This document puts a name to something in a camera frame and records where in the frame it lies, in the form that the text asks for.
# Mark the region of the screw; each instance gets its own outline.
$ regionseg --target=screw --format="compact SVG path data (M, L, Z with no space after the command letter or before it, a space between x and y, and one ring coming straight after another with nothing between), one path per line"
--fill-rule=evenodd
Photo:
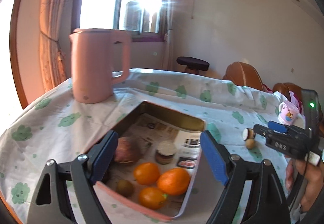
M88 156L86 155L86 154L82 154L82 155L79 155L78 156L78 160L79 161L84 161L84 160L86 160L88 158Z
M237 154L232 154L232 155L231 155L231 159L232 159L233 161L237 161L237 160L240 159L240 156L237 155Z
M312 138L313 129L310 127L308 129L309 129L309 137Z
M268 159L265 159L265 160L263 161L263 163L264 163L264 165L266 165L266 166L271 166L271 161L268 160Z
M52 164L54 164L54 160L53 159L50 159L46 162L46 165L47 166L51 166Z

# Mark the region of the blue gripper pad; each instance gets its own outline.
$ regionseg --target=blue gripper pad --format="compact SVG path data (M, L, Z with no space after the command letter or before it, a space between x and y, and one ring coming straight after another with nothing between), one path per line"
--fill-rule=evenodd
M287 133L288 131L285 125L276 123L274 121L269 121L268 127L274 131L277 131L278 133Z
M90 183L94 185L102 180L118 145L118 134L109 131L99 144L94 145L88 152L88 168L91 169Z
M226 155L226 159L228 159L230 154L223 145L216 142L209 131L203 131L201 133L200 145L205 157L207 158L209 167L212 169L215 179L220 181L222 185L226 186L229 177L227 174L226 163L222 155Z

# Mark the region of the dark stool seat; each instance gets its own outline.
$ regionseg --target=dark stool seat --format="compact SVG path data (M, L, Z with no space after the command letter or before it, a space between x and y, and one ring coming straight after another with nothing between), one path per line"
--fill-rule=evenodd
M187 66L184 72L192 74L199 74L199 70L207 71L209 68L207 61L192 57L178 57L177 63Z

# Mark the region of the hand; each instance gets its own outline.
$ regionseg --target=hand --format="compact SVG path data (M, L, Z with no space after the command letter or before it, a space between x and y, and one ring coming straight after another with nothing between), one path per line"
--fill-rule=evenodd
M306 162L302 160L296 160L295 166L299 174L303 175L306 167ZM288 191L291 190L294 183L294 167L293 161L290 160L286 168L286 188ZM323 184L324 184L324 163L320 162L320 166L313 166L312 164L307 165L305 178L308 180L305 194L302 197L300 204L303 212L309 211L317 196L319 195Z

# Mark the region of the finger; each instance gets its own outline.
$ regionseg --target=finger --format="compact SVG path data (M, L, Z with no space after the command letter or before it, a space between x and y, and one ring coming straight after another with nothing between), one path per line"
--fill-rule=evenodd
M293 167L293 161L289 161L287 167L286 167L286 180L285 180L285 185L286 185L286 189L288 191L290 191L293 183L294 183L294 178L293 178L293 174L294 174L294 167Z
M296 160L295 162L296 169L298 170L298 173L301 175L304 175L305 168L306 168L306 162L302 160ZM313 166L312 164L307 165L307 170L305 173L305 178L309 182L319 182L323 178L322 171L320 167Z
M303 212L307 212L310 210L310 208L312 207L313 203L315 202L315 200L307 200L307 198L304 196L302 198L302 200L300 201L300 205L302 205L302 210Z

